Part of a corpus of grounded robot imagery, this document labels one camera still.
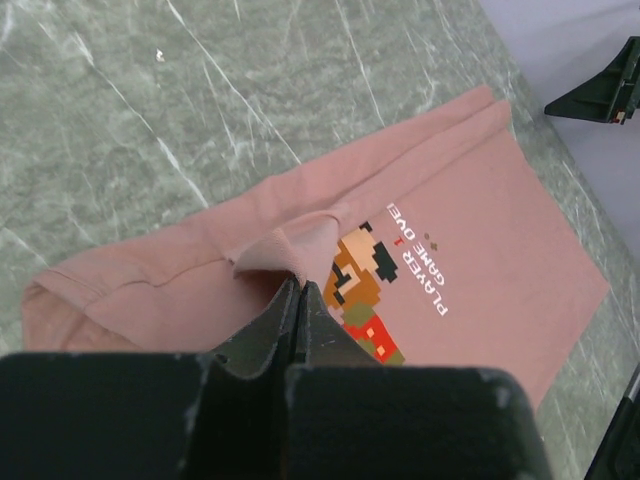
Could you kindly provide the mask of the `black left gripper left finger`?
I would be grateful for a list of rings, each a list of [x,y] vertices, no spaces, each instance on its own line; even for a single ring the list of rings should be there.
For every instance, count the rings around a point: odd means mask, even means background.
[[[5,479],[279,479],[293,280],[205,353],[20,353],[1,361]]]

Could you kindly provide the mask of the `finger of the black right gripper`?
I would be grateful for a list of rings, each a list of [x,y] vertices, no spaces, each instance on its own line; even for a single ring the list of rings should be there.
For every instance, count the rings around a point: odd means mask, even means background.
[[[639,37],[631,36],[597,75],[547,104],[544,114],[623,125],[639,108]]]

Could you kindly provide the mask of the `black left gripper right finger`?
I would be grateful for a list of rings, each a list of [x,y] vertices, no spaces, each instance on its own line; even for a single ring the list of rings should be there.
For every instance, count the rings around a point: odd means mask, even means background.
[[[329,315],[317,285],[285,375],[289,479],[548,479],[532,407],[485,367],[384,367]]]

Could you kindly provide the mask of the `pink printed t-shirt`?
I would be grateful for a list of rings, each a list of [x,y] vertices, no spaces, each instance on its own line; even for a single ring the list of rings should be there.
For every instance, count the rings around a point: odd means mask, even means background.
[[[386,365],[508,371],[539,404],[609,286],[479,87],[36,275],[33,351],[206,351],[315,283]]]

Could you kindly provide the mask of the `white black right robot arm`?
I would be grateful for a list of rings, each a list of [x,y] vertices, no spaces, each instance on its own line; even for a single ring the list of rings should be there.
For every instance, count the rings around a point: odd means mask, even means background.
[[[628,38],[609,65],[544,107],[548,116],[622,125],[639,108],[639,38]],[[639,371],[635,370],[585,475],[639,477]]]

